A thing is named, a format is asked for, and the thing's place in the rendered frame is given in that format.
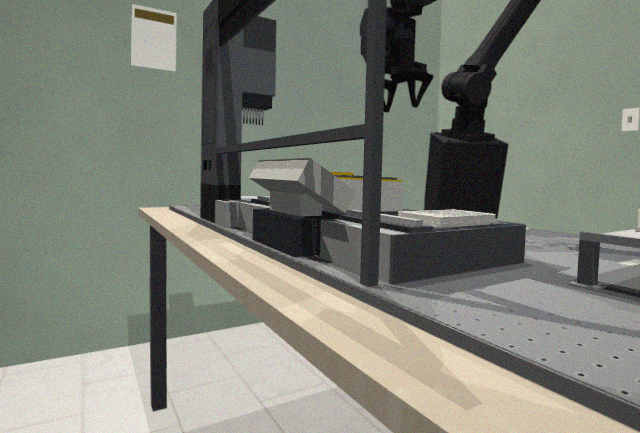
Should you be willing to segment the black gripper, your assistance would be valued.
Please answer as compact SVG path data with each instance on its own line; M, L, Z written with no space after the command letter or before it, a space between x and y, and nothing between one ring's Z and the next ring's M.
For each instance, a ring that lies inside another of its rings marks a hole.
M408 83L408 89L411 99L412 107L417 108L423 94L428 88L433 79L433 75L427 73L427 64L414 61L415 58L415 43L412 41L412 60L403 60L388 66L385 66L385 74L390 74L392 80L385 79L385 88L388 90L388 100L385 104L384 100L384 112L389 112L391 104L395 95L397 84L406 82ZM390 73L391 72L391 73ZM406 74L406 75L405 75ZM405 76L402 76L405 75ZM415 97L415 80L421 81L422 85L419 90L417 98Z

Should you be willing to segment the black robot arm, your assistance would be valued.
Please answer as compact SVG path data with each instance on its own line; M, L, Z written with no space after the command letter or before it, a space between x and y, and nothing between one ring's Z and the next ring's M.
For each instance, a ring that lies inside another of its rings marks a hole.
M390 0L392 7L386 8L385 66L412 60L416 20L409 17L422 15L423 7L434 1ZM494 141L495 134L485 135L491 133L484 132L487 98L491 92L491 82L497 75L494 69L540 1L511 0L464 65L444 78L441 87L443 96L460 107L456 106L451 129L442 129L441 136L466 142Z

